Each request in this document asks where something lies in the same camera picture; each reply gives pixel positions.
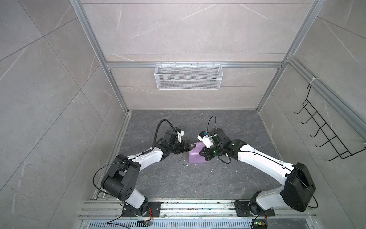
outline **white zip tie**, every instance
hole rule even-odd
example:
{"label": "white zip tie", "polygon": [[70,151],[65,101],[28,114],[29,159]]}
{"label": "white zip tie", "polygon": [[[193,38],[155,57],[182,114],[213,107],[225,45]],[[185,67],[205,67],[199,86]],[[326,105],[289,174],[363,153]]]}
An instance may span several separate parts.
{"label": "white zip tie", "polygon": [[311,84],[314,81],[314,79],[320,79],[320,78],[313,77],[309,84]]}

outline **mesh basket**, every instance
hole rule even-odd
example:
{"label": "mesh basket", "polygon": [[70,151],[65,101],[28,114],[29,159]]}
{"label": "mesh basket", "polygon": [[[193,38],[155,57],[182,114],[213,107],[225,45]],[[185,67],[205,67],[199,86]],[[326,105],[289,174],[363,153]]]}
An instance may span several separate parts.
{"label": "mesh basket", "polygon": [[220,64],[157,64],[155,80],[159,90],[219,89]]}

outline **robotic arm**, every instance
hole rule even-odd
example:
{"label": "robotic arm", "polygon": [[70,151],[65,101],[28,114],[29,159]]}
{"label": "robotic arm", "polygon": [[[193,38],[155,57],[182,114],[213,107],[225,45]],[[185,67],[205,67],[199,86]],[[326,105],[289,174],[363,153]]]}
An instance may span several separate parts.
{"label": "robotic arm", "polygon": [[[181,140],[184,132],[174,128],[168,130],[163,138],[153,146],[139,154],[125,156],[118,155],[104,176],[101,186],[113,196],[132,206],[132,211],[137,216],[146,213],[148,198],[135,189],[138,174],[149,165],[164,160],[170,153],[180,154],[192,150],[194,143]],[[248,163],[277,180],[281,186],[269,191],[258,191],[249,202],[250,211],[254,215],[260,215],[273,207],[290,206],[297,211],[305,211],[313,193],[315,185],[307,167],[301,163],[296,166],[266,155],[246,142],[234,139],[231,141],[223,130],[214,129],[213,133],[201,132],[198,139],[205,146],[200,155],[205,160],[211,160],[215,156],[225,156]]]}

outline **black hook rack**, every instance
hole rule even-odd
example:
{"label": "black hook rack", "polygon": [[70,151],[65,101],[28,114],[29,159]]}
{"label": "black hook rack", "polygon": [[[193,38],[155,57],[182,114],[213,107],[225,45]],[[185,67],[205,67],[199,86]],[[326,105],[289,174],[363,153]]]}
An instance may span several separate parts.
{"label": "black hook rack", "polygon": [[[351,153],[349,150],[348,150],[348,148],[343,144],[343,142],[340,140],[340,138],[337,136],[337,134],[333,131],[333,129],[328,125],[328,123],[324,120],[324,118],[319,114],[319,112],[315,109],[315,107],[310,103],[310,101],[308,100],[308,97],[309,97],[309,93],[310,93],[310,89],[311,89],[311,84],[309,84],[308,86],[307,86],[307,88],[306,89],[309,89],[308,90],[308,92],[307,92],[307,96],[306,96],[306,99],[305,99],[305,101],[302,103],[302,108],[301,108],[301,110],[299,111],[299,112],[294,112],[295,114],[298,114],[298,113],[300,113],[303,109],[305,109],[306,111],[307,111],[307,113],[310,115],[310,118],[306,121],[306,122],[301,122],[301,124],[305,124],[305,123],[307,123],[309,120],[314,120],[314,122],[318,125],[318,131],[316,132],[316,134],[314,135],[314,136],[311,136],[310,135],[310,137],[315,137],[318,133],[319,133],[319,131],[322,131],[322,133],[324,134],[324,136],[327,138],[327,141],[326,142],[324,142],[322,145],[320,145],[320,146],[317,146],[316,145],[316,147],[322,147],[323,145],[325,145],[326,143],[330,143],[331,145],[332,145],[332,147],[333,147],[333,149],[337,152],[337,154],[338,154],[338,156],[336,156],[336,157],[333,157],[332,159],[330,159],[330,160],[325,160],[326,162],[328,162],[328,161],[331,161],[331,160],[333,160],[333,159],[336,159],[337,157],[340,157],[340,158],[342,158],[342,159],[345,159],[345,158],[347,158],[347,157],[350,157],[350,156],[353,156],[353,155],[355,155],[355,154],[358,154],[359,152],[362,152],[362,151],[364,151],[364,150],[366,150],[366,147],[364,147],[362,150],[360,150],[360,151],[357,151],[357,152],[355,152],[355,153]],[[309,112],[309,110],[306,108],[306,106],[307,105],[310,105],[314,110],[315,110],[315,113],[313,113],[313,114],[311,114],[310,112]],[[323,125],[319,125],[319,123],[314,119],[314,115],[315,114],[318,114],[319,116],[320,116],[320,118],[324,121],[324,124]],[[334,134],[334,137],[332,137],[332,138],[329,138],[326,134],[325,134],[325,132],[323,131],[323,127],[324,126],[328,126],[328,128],[333,132],[333,134]],[[345,152],[343,152],[343,153],[339,153],[338,152],[338,150],[336,149],[336,147],[333,145],[333,143],[331,142],[333,139],[338,139],[339,140],[339,142],[343,145],[343,147],[346,149],[346,151]]]}

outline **purple box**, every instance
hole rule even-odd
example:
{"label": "purple box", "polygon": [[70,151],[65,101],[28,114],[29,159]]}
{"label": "purple box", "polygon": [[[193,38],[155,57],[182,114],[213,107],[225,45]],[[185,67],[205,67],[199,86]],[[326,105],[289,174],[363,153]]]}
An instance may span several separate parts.
{"label": "purple box", "polygon": [[203,142],[197,142],[195,143],[196,147],[189,151],[188,153],[188,163],[190,164],[196,164],[196,163],[205,163],[208,162],[205,160],[205,157],[201,156],[199,152],[203,149],[203,147],[206,147]]}

